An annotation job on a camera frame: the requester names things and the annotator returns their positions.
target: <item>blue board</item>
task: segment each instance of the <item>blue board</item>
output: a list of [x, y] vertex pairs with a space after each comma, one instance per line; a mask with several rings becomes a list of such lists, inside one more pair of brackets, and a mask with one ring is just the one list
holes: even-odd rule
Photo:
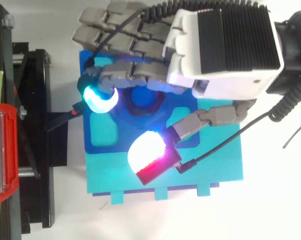
[[[97, 58], [95, 62], [103, 65], [110, 61], [102, 56], [102, 62]], [[224, 100], [197, 100], [199, 109], [209, 109], [210, 107], [230, 104]], [[185, 106], [175, 107], [172, 115], [162, 124], [171, 125], [183, 118], [190, 112]], [[118, 136], [118, 126], [111, 114], [96, 114], [87, 110], [84, 112], [85, 146], [87, 144], [96, 146], [115, 146], [120, 136]], [[229, 126], [210, 127], [207, 126], [199, 132], [199, 144], [195, 147], [184, 147], [178, 149], [183, 162], [197, 158], [209, 151], [226, 138], [240, 129], [239, 124]], [[86, 175], [88, 193], [105, 195], [110, 193], [113, 204], [124, 202], [124, 193], [130, 191], [143, 191], [154, 189], [155, 199], [167, 199], [169, 188], [183, 186], [196, 186], [197, 195], [209, 196], [211, 183], [238, 181], [243, 179], [242, 151], [240, 137], [217, 151], [215, 154], [199, 162], [196, 167], [184, 174], [179, 174], [176, 169], [170, 169], [160, 177], [156, 178], [146, 186], [143, 186], [138, 177], [131, 170], [127, 161], [127, 151], [108, 153], [86, 152]]]

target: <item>white background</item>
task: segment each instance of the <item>white background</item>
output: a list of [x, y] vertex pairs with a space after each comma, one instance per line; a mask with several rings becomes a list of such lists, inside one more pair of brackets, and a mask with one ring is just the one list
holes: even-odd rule
[[[80, 100], [76, 84], [81, 48], [71, 41], [78, 16], [88, 6], [105, 8], [108, 2], [0, 0], [15, 17], [13, 41], [29, 42], [30, 50], [45, 49], [52, 56], [53, 112], [69, 111]], [[301, 10], [301, 0], [269, 0], [268, 8], [274, 20], [283, 21]], [[261, 96], [243, 125], [279, 99]], [[74, 119], [69, 123], [68, 166], [54, 168], [55, 224], [50, 229], [32, 224], [31, 234], [22, 239], [300, 240], [301, 132], [282, 149], [300, 124], [301, 104], [281, 123], [265, 119], [244, 133], [244, 181], [221, 183], [210, 197], [183, 190], [169, 192], [169, 200], [154, 201], [154, 193], [138, 193], [125, 195], [122, 205], [111, 205], [110, 196], [86, 192], [83, 120]]]

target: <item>teal base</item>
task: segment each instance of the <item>teal base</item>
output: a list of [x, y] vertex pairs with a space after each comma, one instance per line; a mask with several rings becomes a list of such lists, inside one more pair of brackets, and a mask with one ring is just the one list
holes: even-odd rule
[[[224, 100], [198, 100], [200, 109], [229, 104]], [[174, 120], [170, 124], [185, 116], [185, 110], [174, 111]], [[105, 116], [94, 115], [91, 118], [91, 126], [104, 126]], [[228, 126], [210, 127], [207, 126], [199, 133], [200, 144], [197, 147], [178, 149], [183, 162], [197, 158], [203, 153], [214, 148], [229, 136], [240, 129], [239, 124]], [[108, 141], [108, 135], [95, 135], [100, 131], [93, 130], [91, 140], [103, 139]], [[209, 196], [210, 183], [238, 181], [243, 179], [243, 164], [241, 139], [236, 138], [228, 145], [199, 162], [194, 168], [179, 174], [176, 169], [170, 169], [146, 186], [143, 186], [138, 177], [131, 170], [127, 161], [127, 152], [86, 154], [87, 192], [111, 193], [112, 204], [124, 202], [124, 191], [155, 188], [155, 199], [163, 200], [168, 198], [167, 187], [197, 185], [197, 195]]]

